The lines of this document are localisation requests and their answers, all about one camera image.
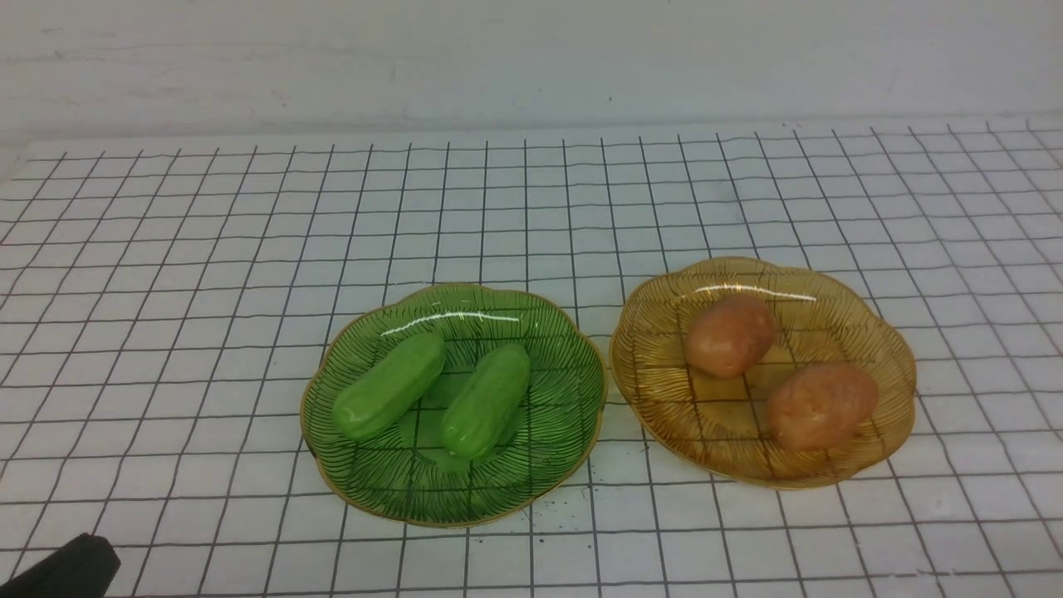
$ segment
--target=scalloped plate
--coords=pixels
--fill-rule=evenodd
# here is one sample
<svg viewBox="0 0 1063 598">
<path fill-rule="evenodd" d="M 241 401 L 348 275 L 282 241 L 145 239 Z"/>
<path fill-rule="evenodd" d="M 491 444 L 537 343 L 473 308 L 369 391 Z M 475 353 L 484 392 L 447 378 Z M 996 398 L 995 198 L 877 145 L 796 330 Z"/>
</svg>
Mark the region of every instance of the scalloped plate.
<svg viewBox="0 0 1063 598">
<path fill-rule="evenodd" d="M 446 340 L 433 390 L 381 437 L 340 435 L 336 395 L 403 339 L 433 329 Z M 450 457 L 436 433 L 445 408 L 479 358 L 513 342 L 532 358 L 532 380 L 505 443 L 475 463 Z M 466 527 L 520 511 L 574 474 L 597 439 L 607 391 L 602 356 L 546 298 L 444 284 L 348 325 L 307 385 L 300 420 L 322 478 L 350 505 L 419 526 Z"/>
<path fill-rule="evenodd" d="M 779 325 L 775 345 L 742 378 L 687 366 L 684 331 L 725 294 L 753 292 Z M 609 345 L 612 375 L 636 416 L 672 452 L 711 472 L 777 489 L 838 483 L 893 455 L 915 423 L 915 360 L 904 338 L 856 292 L 812 270 L 718 257 L 644 281 Z M 878 383 L 878 409 L 847 444 L 789 452 L 766 431 L 765 401 L 798 366 L 845 361 Z"/>
</svg>

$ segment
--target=black grid line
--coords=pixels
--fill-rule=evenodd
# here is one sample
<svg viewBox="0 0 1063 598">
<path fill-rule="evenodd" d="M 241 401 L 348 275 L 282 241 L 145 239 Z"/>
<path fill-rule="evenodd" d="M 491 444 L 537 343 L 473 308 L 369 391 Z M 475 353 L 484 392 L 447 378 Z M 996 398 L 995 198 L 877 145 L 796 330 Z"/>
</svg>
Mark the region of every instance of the black grid line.
<svg viewBox="0 0 1063 598">
<path fill-rule="evenodd" d="M 0 235 L 0 525 L 9 514 L 32 514 L 24 524 L 28 529 L 16 531 L 16 543 L 0 539 L 0 558 L 11 560 L 16 570 L 24 568 L 44 550 L 54 548 L 45 545 L 58 537 L 57 526 L 66 525 L 63 513 L 73 509 L 95 514 L 95 525 L 88 522 L 84 530 L 92 531 L 108 508 L 121 501 L 141 506 L 137 508 L 154 517 L 145 525 L 146 531 L 154 525 L 150 537 L 129 536 L 115 543 L 134 561 L 121 588 L 131 593 L 158 588 L 153 554 L 180 549 L 193 554 L 188 563 L 173 565 L 189 575 L 184 587 L 199 581 L 185 595 L 334 596 L 351 590 L 337 588 L 341 567 L 350 566 L 342 551 L 359 543 L 379 550 L 394 547 L 399 553 L 399 562 L 379 574 L 394 574 L 393 583 L 388 578 L 386 587 L 356 591 L 382 596 L 414 590 L 463 596 L 520 590 L 534 596 L 538 588 L 596 588 L 603 596 L 612 587 L 671 595 L 690 583 L 719 584 L 737 593 L 745 584 L 773 581 L 792 582 L 795 593 L 799 586 L 808 595 L 809 582 L 838 579 L 862 580 L 877 598 L 888 578 L 926 576 L 943 592 L 940 580 L 945 576 L 982 575 L 1014 596 L 1022 592 L 1016 576 L 1063 574 L 1058 536 L 1063 520 L 1045 502 L 1046 493 L 1063 484 L 1063 468 L 1049 462 L 1056 445 L 1047 444 L 1061 438 L 1063 414 L 1058 400 L 1063 383 L 1052 377 L 1053 369 L 1063 365 L 1063 310 L 1054 307 L 1063 302 L 1059 240 L 1063 148 L 1054 147 L 1063 139 L 1063 126 L 1008 120 L 962 130 L 913 124 L 865 126 L 844 134 L 821 127 L 782 135 L 685 132 L 654 140 L 610 136 L 597 135 L 594 142 L 569 142 L 558 136 L 553 143 L 526 139 L 513 143 L 496 142 L 488 134 L 483 141 L 460 148 L 451 143 L 426 148 L 416 139 L 396 143 L 392 138 L 374 144 L 367 139 L 359 146 L 296 146 L 286 152 L 259 147 L 248 151 L 218 147 L 213 153 L 146 148 L 136 155 L 55 152 L 34 158 L 28 175 L 16 177 L 11 187 L 0 184 L 0 222 L 7 226 Z M 118 164 L 123 171 L 116 173 Z M 115 191 L 97 192 L 107 188 Z M 85 197 L 78 197 L 84 191 Z M 507 243 L 503 237 L 514 241 Z M 544 242 L 546 238 L 567 238 L 568 246 Z M 311 244 L 325 250 L 311 251 Z M 422 245 L 426 249 L 410 249 Z M 298 519 L 298 510 L 289 509 L 292 498 L 331 493 L 320 484 L 310 485 L 304 476 L 310 454 L 294 437 L 291 446 L 285 444 L 287 439 L 264 443 L 253 438 L 266 429 L 258 425 L 294 425 L 298 417 L 298 398 L 288 406 L 275 395 L 305 382 L 310 372 L 299 376 L 290 369 L 274 371 L 281 348 L 287 356 L 305 357 L 306 369 L 316 369 L 317 363 L 310 362 L 320 358 L 339 327 L 379 307 L 382 298 L 392 303 L 409 289 L 442 279 L 444 268 L 448 277 L 453 277 L 455 268 L 463 268 L 457 271 L 469 281 L 542 293 L 602 346 L 614 325 L 609 319 L 619 314 L 623 297 L 635 285 L 664 268 L 727 254 L 760 255 L 834 275 L 854 286 L 870 307 L 909 338 L 919 356 L 921 372 L 919 416 L 912 442 L 933 450 L 931 466 L 913 468 L 913 455 L 906 454 L 861 473 L 830 493 L 838 501 L 831 513 L 840 512 L 829 522 L 804 519 L 776 493 L 771 502 L 778 515 L 763 526 L 732 525 L 721 515 L 711 527 L 677 529 L 669 512 L 673 508 L 669 501 L 675 499 L 659 496 L 659 491 L 696 493 L 690 496 L 706 500 L 711 492 L 706 508 L 719 512 L 737 509 L 723 505 L 718 494 L 718 489 L 732 492 L 736 482 L 671 472 L 664 461 L 652 458 L 660 447 L 644 430 L 614 428 L 618 437 L 603 434 L 600 440 L 604 450 L 592 458 L 595 467 L 588 464 L 577 478 L 562 484 L 585 491 L 581 500 L 587 503 L 580 509 L 586 513 L 578 516 L 578 526 L 537 530 L 537 515 L 529 508 L 526 530 L 523 524 L 519 531 L 465 530 L 457 536 L 463 537 L 463 570 L 457 576 L 450 571 L 433 587 L 412 588 L 408 579 L 403 580 L 407 541 L 454 539 L 453 532 L 406 525 L 377 531 L 374 524 L 355 524 L 348 517 L 352 511 L 344 508 L 337 519 L 338 539 L 335 529 L 309 540 L 285 536 L 285 527 L 309 525 Z M 521 261 L 523 275 L 503 270 L 504 263 Z M 309 298 L 297 301 L 297 294 Z M 198 306 L 208 297 L 223 305 L 200 311 Z M 101 311 L 116 303 L 133 307 L 128 315 Z M 275 329 L 257 336 L 236 331 L 258 323 Z M 202 332 L 214 325 L 217 332 Z M 134 332 L 141 335 L 141 329 L 165 330 L 173 337 L 167 336 L 161 345 L 135 342 Z M 1031 338 L 1023 340 L 1027 331 Z M 97 334 L 107 336 L 105 343 L 83 346 L 84 338 Z M 961 346 L 967 339 L 984 339 L 992 346 Z M 229 368 L 223 356 L 237 355 L 233 351 L 254 356 L 252 362 L 261 372 L 254 368 L 222 372 Z M 213 365 L 196 366 L 181 376 L 167 373 L 179 359 L 189 357 L 209 359 Z M 111 360 L 106 372 L 90 378 L 87 373 L 67 372 L 68 362 L 94 360 Z M 148 363 L 138 360 L 162 362 L 158 376 L 149 376 L 153 381 L 119 372 L 120 364 Z M 28 368 L 37 364 L 40 373 L 28 375 Z M 986 372 L 978 372 L 983 365 L 999 369 L 986 372 L 1000 374 L 1007 383 L 988 382 Z M 219 394 L 237 388 L 239 394 L 232 397 Z M 187 406 L 174 412 L 180 414 L 152 411 L 156 396 L 184 392 L 189 396 L 180 398 Z M 104 397 L 125 407 L 108 411 Z M 61 401 L 67 398 L 73 403 Z M 232 403 L 219 404 L 222 399 Z M 1022 406 L 1020 417 L 1001 412 L 1009 400 Z M 207 409 L 212 401 L 213 411 Z M 607 406 L 615 410 L 609 414 L 626 409 L 619 397 L 610 397 Z M 944 426 L 942 414 L 954 409 L 966 410 L 963 413 L 980 424 L 973 420 L 971 425 Z M 620 425 L 607 415 L 607 429 Z M 132 435 L 128 441 L 124 435 L 116 438 L 102 449 L 80 450 L 83 437 L 90 440 L 90 432 L 105 429 L 100 426 L 121 426 L 122 434 L 132 430 Z M 174 437 L 141 439 L 145 426 Z M 193 445 L 200 426 L 242 432 L 242 438 L 238 446 Z M 46 431 L 55 431 L 54 440 L 48 441 L 54 446 L 41 444 Z M 5 437 L 9 432 L 14 435 Z M 12 440 L 5 444 L 5 438 Z M 968 443 L 998 457 L 990 466 L 975 466 L 972 457 L 956 451 Z M 626 454 L 627 447 L 636 446 L 641 452 L 631 450 L 632 461 L 605 461 L 610 449 Z M 129 494 L 116 491 L 120 480 L 126 482 L 121 474 L 133 457 L 174 460 L 172 478 L 166 478 L 164 485 L 156 481 L 157 490 L 151 492 L 116 496 Z M 246 459 L 275 460 L 290 467 L 284 471 L 286 485 L 279 476 L 268 491 L 236 488 Z M 115 477 L 104 481 L 99 494 L 79 498 L 69 490 L 63 495 L 56 492 L 69 476 L 104 462 L 114 467 Z M 178 492 L 179 471 L 200 463 L 227 468 L 226 480 Z M 611 469 L 617 467 L 645 467 L 645 478 L 632 480 Z M 32 478 L 38 474 L 43 481 Z M 985 515 L 975 508 L 978 500 L 989 498 L 980 489 L 999 476 L 1012 480 L 1010 492 L 1023 501 L 1022 509 Z M 16 488 L 23 483 L 20 480 L 31 485 Z M 921 485 L 909 488 L 909 481 Z M 866 506 L 854 505 L 851 497 L 846 501 L 847 484 L 870 482 L 885 482 L 896 491 L 900 505 L 888 520 L 862 523 L 867 517 L 860 513 Z M 961 512 L 928 512 L 925 503 L 915 502 L 927 500 L 927 491 L 913 490 L 921 488 L 955 489 L 950 492 Z M 611 489 L 648 491 L 647 498 L 640 499 L 641 511 L 631 513 L 642 517 L 643 525 L 598 529 L 606 517 L 618 517 L 618 506 L 595 500 Z M 222 537 L 230 501 L 250 498 L 277 510 L 269 519 L 267 536 Z M 209 530 L 213 540 L 171 542 L 161 535 L 163 518 L 175 500 L 221 503 L 217 522 L 204 524 L 215 526 Z M 108 522 L 113 516 L 107 515 Z M 273 532 L 269 526 L 274 525 L 275 534 L 269 535 Z M 344 528 L 351 525 L 368 528 L 348 534 Z M 976 568 L 985 570 L 943 570 L 944 565 L 934 563 L 940 547 L 931 541 L 940 542 L 941 536 L 925 536 L 924 531 L 928 526 L 940 531 L 947 525 L 962 526 L 962 533 L 981 537 L 988 551 L 984 559 L 992 563 L 981 562 Z M 1012 529 L 1035 533 L 1030 542 L 1043 547 L 1043 554 L 1035 561 L 1016 561 L 1006 533 Z M 748 569 L 748 556 L 736 552 L 731 541 L 765 530 L 789 540 L 793 573 L 747 579 L 740 571 Z M 837 571 L 851 575 L 837 576 L 822 576 L 815 567 L 807 570 L 794 535 L 807 534 L 806 530 L 848 530 L 859 567 L 854 563 L 856 568 Z M 667 562 L 674 532 L 718 534 L 713 542 L 722 542 L 727 579 L 688 573 L 695 560 L 687 556 Z M 913 543 L 919 542 L 918 559 L 932 570 L 883 573 L 880 559 L 859 544 L 864 533 L 910 535 Z M 659 561 L 660 575 L 629 582 L 610 577 L 620 571 L 611 543 L 626 537 L 618 534 L 645 534 L 644 550 L 656 543 L 656 554 L 646 552 L 642 558 Z M 1005 540 L 997 534 L 1005 534 Z M 471 542 L 514 536 L 526 536 L 528 543 L 528 582 L 472 583 L 476 563 Z M 593 539 L 587 553 L 564 564 L 566 570 L 584 570 L 552 578 L 558 575 L 558 565 L 552 565 L 557 558 L 537 539 L 550 539 L 558 546 Z M 321 574 L 314 591 L 309 586 L 305 592 L 271 591 L 271 585 L 274 590 L 300 585 L 300 578 L 284 580 L 285 587 L 271 580 L 280 575 L 273 568 L 281 547 L 291 551 L 301 545 L 328 552 L 332 562 L 319 568 L 330 564 L 332 568 Z M 255 578 L 257 585 L 234 586 L 220 594 L 213 581 L 207 586 L 219 546 L 249 547 L 263 556 L 253 567 L 255 576 L 261 576 Z M 196 568 L 197 559 L 203 561 L 202 569 Z M 225 563 L 222 559 L 215 566 Z M 722 570 L 723 563 L 716 567 Z M 566 575 L 576 577 L 566 579 Z M 972 583 L 978 579 L 972 577 Z"/>
</svg>

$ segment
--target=plastic food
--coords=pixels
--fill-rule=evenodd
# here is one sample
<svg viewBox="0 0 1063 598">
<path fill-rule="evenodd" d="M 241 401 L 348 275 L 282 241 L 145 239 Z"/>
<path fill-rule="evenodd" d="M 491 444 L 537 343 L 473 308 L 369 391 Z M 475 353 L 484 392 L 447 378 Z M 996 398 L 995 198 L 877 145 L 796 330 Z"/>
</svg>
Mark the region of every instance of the plastic food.
<svg viewBox="0 0 1063 598">
<path fill-rule="evenodd" d="M 878 386 L 847 363 L 798 370 L 767 399 L 767 425 L 791 451 L 827 449 L 846 443 L 878 407 Z"/>
<path fill-rule="evenodd" d="M 419 405 L 415 405 L 399 420 L 399 435 L 404 445 L 416 447 L 417 455 L 436 464 L 440 472 L 448 474 L 468 474 L 471 461 L 456 457 L 443 447 L 443 417 L 446 410 L 454 404 L 466 382 L 472 378 L 472 373 L 446 374 L 439 376 L 439 380 L 428 390 L 428 393 L 421 398 Z M 487 461 L 505 450 L 512 443 L 518 430 L 527 424 L 527 411 L 518 407 L 517 411 L 509 418 L 506 431 L 499 439 L 494 450 L 480 458 Z"/>
<path fill-rule="evenodd" d="M 510 430 L 527 393 L 532 361 L 520 345 L 484 356 L 443 416 L 443 446 L 461 459 L 483 459 Z"/>
<path fill-rule="evenodd" d="M 333 404 L 333 424 L 352 441 L 387 430 L 417 403 L 443 371 L 446 349 L 438 332 L 399 343 Z"/>
<path fill-rule="evenodd" d="M 772 348 L 775 331 L 772 310 L 762 298 L 728 294 L 687 330 L 687 363 L 716 378 L 741 376 Z"/>
</svg>

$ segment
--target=white grid mat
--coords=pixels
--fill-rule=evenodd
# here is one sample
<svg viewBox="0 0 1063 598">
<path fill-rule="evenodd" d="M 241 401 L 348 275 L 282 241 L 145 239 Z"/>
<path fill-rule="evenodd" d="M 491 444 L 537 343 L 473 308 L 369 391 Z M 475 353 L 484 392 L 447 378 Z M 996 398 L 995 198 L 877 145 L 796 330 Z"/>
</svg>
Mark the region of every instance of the white grid mat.
<svg viewBox="0 0 1063 598">
<path fill-rule="evenodd" d="M 1060 595 L 1063 123 L 305 141 L 51 143 L 0 185 L 0 579 L 92 531 L 115 596 Z M 830 273 L 908 339 L 889 463 L 755 489 L 613 396 L 589 465 L 488 526 L 320 481 L 299 398 L 356 314 L 477 280 L 605 347 L 639 281 L 709 255 Z"/>
</svg>

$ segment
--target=cucumber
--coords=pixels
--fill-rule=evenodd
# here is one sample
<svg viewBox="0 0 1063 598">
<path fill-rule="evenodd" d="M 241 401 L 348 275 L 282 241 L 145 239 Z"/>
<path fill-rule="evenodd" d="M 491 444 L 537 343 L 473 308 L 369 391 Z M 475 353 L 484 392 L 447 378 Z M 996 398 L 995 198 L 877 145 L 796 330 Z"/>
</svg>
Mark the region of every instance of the cucumber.
<svg viewBox="0 0 1063 598">
<path fill-rule="evenodd" d="M 435 385 L 443 371 L 446 348 L 438 332 L 406 339 L 333 404 L 333 424 L 352 441 L 387 430 Z"/>
<path fill-rule="evenodd" d="M 445 474 L 469 473 L 470 462 L 443 448 L 441 439 L 443 416 L 471 377 L 471 372 L 440 375 L 428 393 L 421 398 L 420 405 L 415 404 L 399 420 L 399 437 L 403 446 L 415 449 L 419 456 L 435 463 L 436 467 Z M 526 417 L 527 413 L 518 407 L 506 426 L 505 433 L 499 439 L 495 450 L 480 458 L 480 461 L 489 461 L 512 443 L 517 431 L 524 426 Z"/>
<path fill-rule="evenodd" d="M 469 461 L 491 454 L 510 429 L 527 393 L 532 360 L 520 345 L 503 345 L 484 356 L 443 416 L 446 450 Z"/>
</svg>

